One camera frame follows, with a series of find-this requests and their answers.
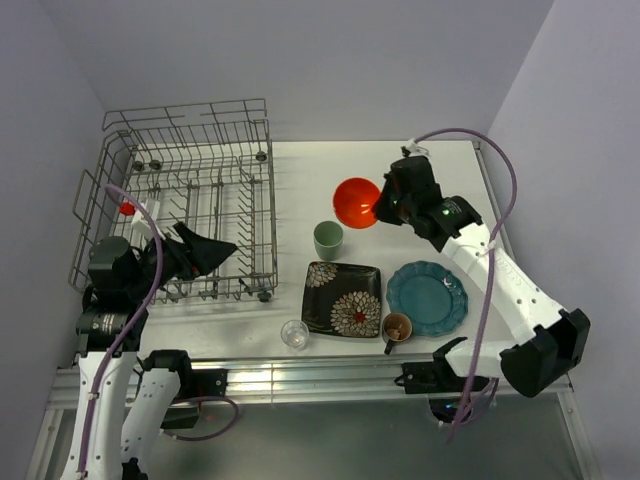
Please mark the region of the orange bowl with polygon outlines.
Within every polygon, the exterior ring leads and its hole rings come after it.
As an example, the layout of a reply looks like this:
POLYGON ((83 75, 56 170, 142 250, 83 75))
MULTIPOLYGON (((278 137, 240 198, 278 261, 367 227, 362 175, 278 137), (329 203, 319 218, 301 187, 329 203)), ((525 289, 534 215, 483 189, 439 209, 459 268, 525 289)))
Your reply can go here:
POLYGON ((353 229, 366 229, 377 222, 373 207, 380 197, 380 189, 372 181, 351 177, 334 191, 332 205, 336 218, 353 229))

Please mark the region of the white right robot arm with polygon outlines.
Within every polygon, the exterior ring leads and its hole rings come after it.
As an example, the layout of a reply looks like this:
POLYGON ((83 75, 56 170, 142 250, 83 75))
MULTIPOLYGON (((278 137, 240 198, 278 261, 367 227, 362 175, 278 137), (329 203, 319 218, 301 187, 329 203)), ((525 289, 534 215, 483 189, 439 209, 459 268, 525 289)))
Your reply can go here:
POLYGON ((576 367, 591 328, 580 309, 566 310, 544 293, 497 246, 480 214, 462 197, 445 197, 429 159, 395 161, 373 207, 375 217, 392 225, 410 225, 482 291, 505 320, 512 338, 475 348, 464 337, 439 347, 417 374, 423 393, 452 392, 466 380, 472 390, 491 378, 503 379, 533 398, 576 367))

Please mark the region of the light green cup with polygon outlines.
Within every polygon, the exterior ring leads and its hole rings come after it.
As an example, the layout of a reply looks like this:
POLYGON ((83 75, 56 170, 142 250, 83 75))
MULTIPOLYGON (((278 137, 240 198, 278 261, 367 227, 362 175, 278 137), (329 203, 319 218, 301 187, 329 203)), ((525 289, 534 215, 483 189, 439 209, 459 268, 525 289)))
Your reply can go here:
POLYGON ((343 239, 343 229, 334 221, 322 221, 313 230, 315 250, 323 261, 332 262, 338 258, 343 239))

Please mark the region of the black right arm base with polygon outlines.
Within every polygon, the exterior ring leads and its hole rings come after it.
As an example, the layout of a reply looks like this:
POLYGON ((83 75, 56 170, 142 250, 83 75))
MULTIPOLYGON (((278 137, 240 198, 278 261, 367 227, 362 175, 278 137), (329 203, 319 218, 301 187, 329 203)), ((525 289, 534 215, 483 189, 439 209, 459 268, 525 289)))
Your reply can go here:
MULTIPOLYGON (((394 379, 406 394, 440 394, 462 392, 468 373, 465 360, 473 354, 473 343, 457 337, 439 347, 430 361, 405 362, 402 373, 394 379)), ((501 376, 500 355, 495 346, 483 347, 471 384, 471 392, 480 392, 491 378, 501 376)))

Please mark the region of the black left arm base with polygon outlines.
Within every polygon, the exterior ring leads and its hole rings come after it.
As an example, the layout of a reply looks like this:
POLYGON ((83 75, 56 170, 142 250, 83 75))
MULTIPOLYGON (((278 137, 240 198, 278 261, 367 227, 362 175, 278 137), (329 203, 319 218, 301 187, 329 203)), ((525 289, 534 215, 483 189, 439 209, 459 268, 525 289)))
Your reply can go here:
POLYGON ((202 411, 202 403, 188 403, 187 399, 213 396, 222 397, 226 393, 228 370, 196 369, 185 388, 182 388, 165 413, 162 429, 185 430, 193 428, 202 411))

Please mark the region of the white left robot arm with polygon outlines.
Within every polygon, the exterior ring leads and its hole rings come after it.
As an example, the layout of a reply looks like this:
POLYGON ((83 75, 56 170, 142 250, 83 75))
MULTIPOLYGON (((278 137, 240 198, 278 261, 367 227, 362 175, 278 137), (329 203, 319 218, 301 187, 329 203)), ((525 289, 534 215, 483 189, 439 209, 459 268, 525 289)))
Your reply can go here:
POLYGON ((145 479, 145 462, 175 403, 204 402, 189 355, 155 350, 138 359, 148 305, 177 278, 214 272, 237 247, 184 223, 177 238, 153 232, 139 249, 122 236, 89 251, 90 283, 77 322, 79 395, 65 479, 145 479))

